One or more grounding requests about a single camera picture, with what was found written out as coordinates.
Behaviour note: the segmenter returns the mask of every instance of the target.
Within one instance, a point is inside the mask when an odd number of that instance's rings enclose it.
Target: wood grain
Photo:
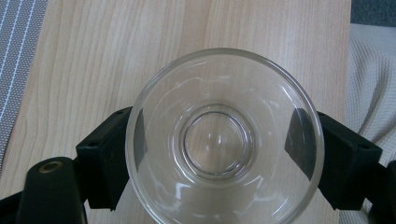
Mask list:
[[[258,53],[288,70],[316,108],[342,121],[350,1],[49,1],[14,130],[0,197],[27,170],[75,145],[184,54],[217,47]],[[130,184],[115,212],[91,223],[153,223]],[[338,223],[317,192],[297,223]]]

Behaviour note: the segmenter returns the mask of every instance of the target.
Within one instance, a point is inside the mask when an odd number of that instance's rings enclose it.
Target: light wood tabletop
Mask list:
[[[343,121],[350,1],[49,1],[0,179],[0,198],[23,189],[30,167],[75,146],[134,104],[174,59],[199,49],[260,54],[292,74],[317,110]],[[91,223],[154,223],[131,183],[117,210]],[[338,223],[317,191],[296,223]]]

